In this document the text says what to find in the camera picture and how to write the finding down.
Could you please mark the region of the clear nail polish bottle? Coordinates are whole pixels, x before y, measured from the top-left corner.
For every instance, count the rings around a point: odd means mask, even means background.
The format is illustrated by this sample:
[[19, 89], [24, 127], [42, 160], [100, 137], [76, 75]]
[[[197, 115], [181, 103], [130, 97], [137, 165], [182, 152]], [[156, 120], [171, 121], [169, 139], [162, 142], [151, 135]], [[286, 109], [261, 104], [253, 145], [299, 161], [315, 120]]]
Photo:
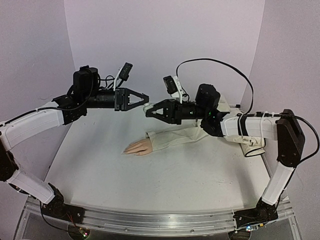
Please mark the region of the clear nail polish bottle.
[[152, 109], [154, 105], [152, 103], [145, 103], [143, 105], [143, 112], [146, 114], [148, 110]]

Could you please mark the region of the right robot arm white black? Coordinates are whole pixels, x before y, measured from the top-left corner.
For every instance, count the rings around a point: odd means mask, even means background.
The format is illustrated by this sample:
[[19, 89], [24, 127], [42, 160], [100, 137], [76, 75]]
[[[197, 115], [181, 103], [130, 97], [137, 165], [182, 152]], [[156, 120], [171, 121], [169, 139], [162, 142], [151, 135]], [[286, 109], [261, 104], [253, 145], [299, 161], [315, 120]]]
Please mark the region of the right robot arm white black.
[[277, 202], [301, 163], [305, 135], [290, 109], [274, 114], [243, 114], [238, 110], [220, 111], [220, 93], [213, 85], [201, 84], [191, 103], [165, 99], [146, 103], [147, 118], [180, 125], [183, 120], [200, 119], [200, 127], [213, 137], [258, 137], [277, 141], [277, 165], [256, 207], [238, 210], [233, 217], [236, 227], [249, 228], [278, 219]]

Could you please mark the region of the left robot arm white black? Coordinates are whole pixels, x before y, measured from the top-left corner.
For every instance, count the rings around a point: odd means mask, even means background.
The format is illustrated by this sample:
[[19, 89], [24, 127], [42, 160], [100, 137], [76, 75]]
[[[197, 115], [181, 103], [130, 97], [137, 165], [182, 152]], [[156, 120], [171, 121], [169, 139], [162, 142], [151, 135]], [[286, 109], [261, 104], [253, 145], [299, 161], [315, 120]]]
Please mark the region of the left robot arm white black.
[[149, 96], [124, 88], [132, 64], [125, 63], [112, 80], [113, 87], [102, 87], [98, 69], [82, 66], [73, 74], [73, 84], [65, 95], [0, 124], [0, 180], [36, 198], [56, 218], [64, 218], [68, 208], [60, 191], [50, 183], [25, 172], [15, 162], [12, 149], [25, 140], [84, 117], [88, 109], [126, 112], [149, 102]]

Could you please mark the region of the beige sleeve cloth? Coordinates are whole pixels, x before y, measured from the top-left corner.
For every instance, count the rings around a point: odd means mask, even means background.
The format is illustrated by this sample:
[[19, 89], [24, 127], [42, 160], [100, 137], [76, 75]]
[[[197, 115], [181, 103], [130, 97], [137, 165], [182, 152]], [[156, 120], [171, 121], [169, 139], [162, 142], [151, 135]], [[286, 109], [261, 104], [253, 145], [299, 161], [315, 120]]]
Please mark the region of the beige sleeve cloth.
[[[199, 124], [162, 132], [149, 131], [145, 134], [146, 143], [144, 146], [146, 149], [144, 151], [150, 154], [168, 147], [194, 143], [208, 136], [209, 134]], [[241, 150], [247, 158], [265, 153], [266, 142], [261, 137], [232, 135], [225, 136], [224, 139], [231, 143], [240, 144]]]

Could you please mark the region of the mannequin hand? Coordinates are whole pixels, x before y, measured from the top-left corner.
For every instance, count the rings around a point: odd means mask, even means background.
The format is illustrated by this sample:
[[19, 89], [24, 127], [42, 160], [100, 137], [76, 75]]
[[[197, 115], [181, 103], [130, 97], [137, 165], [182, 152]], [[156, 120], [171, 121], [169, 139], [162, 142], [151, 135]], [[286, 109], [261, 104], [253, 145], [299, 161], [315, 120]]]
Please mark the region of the mannequin hand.
[[130, 144], [123, 153], [126, 155], [134, 154], [136, 156], [148, 155], [153, 151], [152, 143], [149, 138], [145, 138]]

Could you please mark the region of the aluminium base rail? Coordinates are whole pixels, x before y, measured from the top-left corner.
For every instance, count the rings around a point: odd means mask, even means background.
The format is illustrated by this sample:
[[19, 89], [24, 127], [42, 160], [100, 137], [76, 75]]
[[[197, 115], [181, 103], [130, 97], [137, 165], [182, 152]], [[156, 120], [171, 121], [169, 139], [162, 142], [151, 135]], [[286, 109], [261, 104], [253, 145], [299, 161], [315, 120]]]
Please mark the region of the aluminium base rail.
[[41, 205], [29, 197], [14, 234], [16, 240], [108, 239], [136, 236], [159, 239], [198, 239], [213, 236], [242, 240], [299, 240], [301, 233], [289, 200], [257, 219], [247, 210], [189, 213], [129, 212], [68, 205]]

